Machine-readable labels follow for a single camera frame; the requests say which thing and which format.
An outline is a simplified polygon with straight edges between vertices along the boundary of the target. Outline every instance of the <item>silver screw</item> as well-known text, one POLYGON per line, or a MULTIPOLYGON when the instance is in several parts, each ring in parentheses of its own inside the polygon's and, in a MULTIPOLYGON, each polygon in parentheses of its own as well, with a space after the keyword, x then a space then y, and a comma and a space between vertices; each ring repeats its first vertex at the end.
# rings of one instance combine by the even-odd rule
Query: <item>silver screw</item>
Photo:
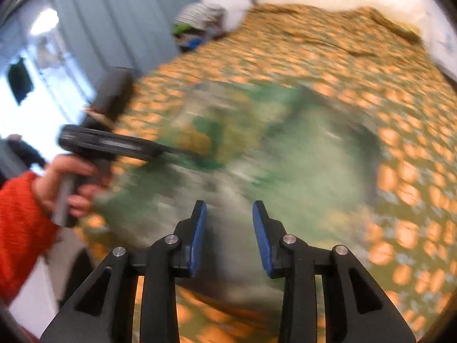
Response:
POLYGON ((346 255, 349 250, 344 245, 338 245, 337 247, 335 247, 335 251, 340 255, 346 255))
POLYGON ((124 254, 125 254, 125 247, 123 247, 123 246, 118 246, 113 249, 114 256, 122 256, 124 254))
POLYGON ((168 245, 175 244, 175 243, 178 242, 178 236, 176 236, 176 235, 168 235, 167 237, 165 237, 165 242, 168 245))
POLYGON ((296 241, 296 237, 294 235, 284 235, 284 237, 282 238, 282 240, 286 243, 286 244, 293 244, 295 241, 296 241))

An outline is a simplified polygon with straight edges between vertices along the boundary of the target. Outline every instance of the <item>hanging dark object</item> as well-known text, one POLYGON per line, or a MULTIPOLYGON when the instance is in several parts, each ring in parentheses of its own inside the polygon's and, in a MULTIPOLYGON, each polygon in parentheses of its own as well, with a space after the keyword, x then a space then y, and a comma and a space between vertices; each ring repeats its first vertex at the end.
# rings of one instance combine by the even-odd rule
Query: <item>hanging dark object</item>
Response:
POLYGON ((21 102, 27 97, 28 93, 33 91, 34 86, 30 75, 24 65, 24 58, 20 58, 16 64, 12 64, 8 70, 8 83, 16 103, 21 102))

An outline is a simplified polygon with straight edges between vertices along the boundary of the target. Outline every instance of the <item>person's arm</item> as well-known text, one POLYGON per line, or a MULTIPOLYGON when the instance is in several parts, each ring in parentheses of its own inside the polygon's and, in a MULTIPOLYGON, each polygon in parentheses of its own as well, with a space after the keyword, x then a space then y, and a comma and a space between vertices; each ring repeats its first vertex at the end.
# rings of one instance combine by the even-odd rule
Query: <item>person's arm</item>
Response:
MULTIPOLYGON (((57 156, 45 175, 28 171, 11 179, 0 190, 0 298, 7 305, 17 296, 37 258, 54 242, 58 226, 48 215, 54 209, 63 173, 90 176, 95 167, 73 155, 57 156)), ((96 185, 82 186, 69 197, 70 213, 76 217, 91 209, 96 185)))

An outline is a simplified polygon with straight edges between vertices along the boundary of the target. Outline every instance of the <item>green camouflage fabric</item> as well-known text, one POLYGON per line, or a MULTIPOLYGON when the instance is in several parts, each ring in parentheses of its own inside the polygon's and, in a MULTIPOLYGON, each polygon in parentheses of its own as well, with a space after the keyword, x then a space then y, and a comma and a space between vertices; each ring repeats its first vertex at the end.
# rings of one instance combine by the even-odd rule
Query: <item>green camouflage fabric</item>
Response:
MULTIPOLYGON (((207 200, 206 239, 219 273, 213 286, 200 280, 180 289, 181 340, 265 342, 277 333, 272 321, 282 295, 264 275, 255 244, 250 206, 261 199, 271 217, 310 245, 348 245, 420 337, 457 284, 456 106, 419 38, 376 10, 257 6, 235 33, 141 79, 119 122, 120 134, 163 135, 175 146, 206 151, 206 165, 182 156, 144 166, 120 158, 111 195, 125 202, 130 195, 136 214, 108 214, 115 201, 108 196, 100 206, 104 218, 89 217, 77 231, 101 258, 115 245, 143 246, 149 231, 157 238, 171 232, 195 199, 207 200), (237 93, 245 99, 255 92, 250 86, 277 94, 287 88, 299 91, 301 102, 277 127, 267 124, 259 143, 243 138, 249 147, 232 147, 230 159, 220 159, 225 142, 214 126, 222 122, 206 122, 216 119, 212 96, 205 111, 191 114, 198 86, 220 83, 228 84, 226 93, 242 85, 237 93), (191 121, 173 125, 185 109, 191 121), (198 137, 177 138, 185 133, 198 137)), ((249 112, 242 110, 239 120, 249 112)), ((208 272, 203 268, 202 277, 208 272)))

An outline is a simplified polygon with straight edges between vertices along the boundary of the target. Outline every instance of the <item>gray curtain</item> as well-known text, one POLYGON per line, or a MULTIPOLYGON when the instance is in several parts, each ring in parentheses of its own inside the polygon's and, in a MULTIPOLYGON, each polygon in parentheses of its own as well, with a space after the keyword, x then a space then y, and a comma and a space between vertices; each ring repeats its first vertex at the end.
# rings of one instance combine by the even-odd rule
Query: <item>gray curtain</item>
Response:
POLYGON ((97 87, 109 67, 143 75, 177 54, 173 19, 198 0, 54 0, 72 53, 97 87))

